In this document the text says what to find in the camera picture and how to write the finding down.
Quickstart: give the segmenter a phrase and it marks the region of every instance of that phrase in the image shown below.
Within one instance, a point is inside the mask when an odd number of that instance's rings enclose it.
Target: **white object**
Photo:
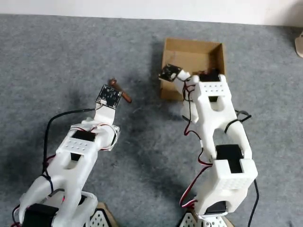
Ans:
[[[299,37],[297,37],[294,41],[295,43],[295,49],[297,51],[297,54],[303,58],[303,32]]]
[[[302,8],[299,0],[1,0],[0,13],[303,27]]]
[[[208,159],[213,163],[210,168],[209,177],[200,187],[196,196],[195,213],[203,219],[210,217],[218,219],[220,216],[234,212],[247,196],[248,188],[257,177],[258,172],[255,162],[252,160],[252,151],[248,138],[245,134],[241,122],[230,124],[227,135],[235,144],[238,144],[243,159],[240,159],[242,173],[231,173],[228,160],[216,160],[217,151],[214,144],[214,130],[225,130],[226,126],[237,119],[237,115],[232,105],[232,95],[224,75],[219,75],[219,82],[201,82],[199,76],[188,77],[183,70],[174,80],[179,93],[183,93],[184,80],[188,79],[186,86],[188,90],[194,89],[190,93],[191,114],[197,122],[201,146]],[[211,103],[210,96],[218,96],[217,102]],[[182,108],[182,115],[189,115],[189,108]],[[217,202],[226,201],[226,212],[217,215],[206,215],[207,208]]]
[[[186,213],[179,227],[228,227],[222,217],[206,217],[196,220],[192,213]]]
[[[103,106],[96,111],[96,119],[88,118],[81,124],[71,126],[57,149],[56,156],[47,168],[54,190],[63,189],[64,192],[56,193],[45,201],[51,193],[50,183],[44,177],[38,177],[20,199],[20,223],[24,221],[27,207],[34,203],[43,203],[43,201],[59,208],[52,227],[83,227],[88,222],[90,216],[94,214],[98,200],[93,194],[82,192],[82,188],[97,160],[98,151],[104,148],[110,150],[117,140],[116,131],[119,131],[118,127],[109,124],[113,121],[115,111],[107,109],[110,108]],[[81,129],[95,133],[94,141],[72,137],[76,130]],[[71,160],[71,153],[81,155],[79,160]],[[78,205],[81,195],[85,195],[86,199]]]

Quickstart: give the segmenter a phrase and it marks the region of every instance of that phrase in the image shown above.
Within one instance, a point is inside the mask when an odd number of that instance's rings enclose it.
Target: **cardboard box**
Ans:
[[[224,45],[221,43],[167,38],[165,40],[162,68],[176,65],[185,71],[204,71],[216,68],[225,75]],[[161,98],[183,100],[171,82],[161,80]]]

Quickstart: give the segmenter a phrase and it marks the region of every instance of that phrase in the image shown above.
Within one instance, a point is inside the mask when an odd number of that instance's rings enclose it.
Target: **white plastic part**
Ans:
[[[294,41],[295,43],[295,49],[297,51],[297,54],[303,58],[303,32],[299,37],[297,37]]]
[[[185,72],[180,72],[182,80],[186,77]],[[231,173],[227,160],[216,160],[217,151],[214,144],[214,130],[225,130],[226,126],[237,119],[232,105],[232,95],[224,75],[219,75],[219,82],[201,82],[199,76],[187,78],[188,90],[190,93],[191,114],[193,122],[199,125],[198,134],[201,137],[201,146],[207,158],[212,161],[210,175],[206,182],[200,187],[195,204],[195,212],[202,218],[213,218],[214,215],[205,215],[207,208],[220,201],[226,201],[226,215],[234,212],[247,196],[249,186],[257,177],[258,172],[246,133],[241,122],[230,124],[226,134],[239,145],[244,159],[240,159],[242,173]],[[181,94],[183,93],[184,81],[174,80],[175,86]],[[217,102],[211,103],[210,96],[217,96]],[[184,101],[182,115],[189,116],[188,101]]]
[[[186,72],[186,71],[184,71],[184,70],[181,70],[180,73],[178,74],[178,79],[179,79],[179,80],[185,81],[185,80],[187,80],[188,78],[190,78],[189,72]]]
[[[96,103],[96,114],[94,119],[98,122],[113,124],[115,119],[115,110]]]
[[[89,222],[90,227],[109,227],[110,223],[107,222],[104,213],[101,210],[97,210],[91,217]]]
[[[109,119],[114,118],[112,115],[104,116],[105,122],[101,121],[101,115],[96,115],[97,119],[88,118],[81,124],[71,126],[67,136],[57,149],[55,158],[47,168],[54,190],[64,190],[64,201],[61,202],[59,211],[53,219],[52,227],[83,227],[98,204],[96,196],[82,192],[82,188],[97,160],[98,151],[111,145],[115,133],[111,127],[99,127],[101,124],[109,123]],[[78,129],[92,129],[92,132],[96,134],[95,140],[91,142],[72,138],[76,127]],[[71,153],[81,155],[79,160],[71,160]],[[50,193],[49,181],[42,176],[38,177],[20,199],[20,223],[24,221],[26,208],[34,203],[43,203]],[[85,195],[86,199],[79,205],[81,195]],[[59,201],[60,193],[53,197],[54,200],[55,198],[56,201]]]
[[[60,208],[62,205],[62,201],[64,199],[64,191],[58,190],[54,195],[51,197],[47,197],[41,204],[51,206],[51,207],[57,207]]]
[[[214,160],[209,178],[199,188],[195,211],[202,217],[213,204],[226,201],[228,213],[234,212],[247,196],[248,188],[258,172],[251,159],[240,159],[243,173],[232,174],[227,160]]]
[[[213,139],[214,130],[224,130],[229,122],[237,119],[232,105],[232,95],[225,76],[222,74],[219,76],[221,79],[220,82],[198,82],[193,93],[193,99],[199,115],[199,134],[204,144],[205,153],[212,159],[217,158]],[[209,96],[218,96],[216,106],[211,104]],[[244,158],[252,158],[250,144],[243,125],[240,122],[231,124],[227,135],[239,145]]]

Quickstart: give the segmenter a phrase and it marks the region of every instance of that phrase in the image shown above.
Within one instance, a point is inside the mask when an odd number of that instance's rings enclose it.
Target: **circuit board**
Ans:
[[[181,72],[181,70],[182,69],[178,66],[167,64],[166,66],[164,66],[162,72],[159,74],[159,78],[172,82],[175,80],[175,78]]]
[[[122,91],[119,91],[108,85],[103,85],[96,99],[96,103],[116,109],[120,101],[121,95]]]

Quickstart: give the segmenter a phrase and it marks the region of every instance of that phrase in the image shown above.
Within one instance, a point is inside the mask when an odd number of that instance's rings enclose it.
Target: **white robotic arm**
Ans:
[[[22,227],[89,227],[98,200],[82,188],[100,150],[111,150],[119,127],[112,125],[121,92],[103,86],[94,119],[71,126],[56,156],[20,199]]]
[[[224,75],[190,76],[179,67],[167,65],[159,77],[173,82],[183,94],[182,115],[198,123],[202,149],[213,164],[194,209],[205,223],[211,223],[213,217],[218,219],[238,208],[258,175],[248,138],[233,108]],[[215,129],[222,129],[234,144],[215,146]]]

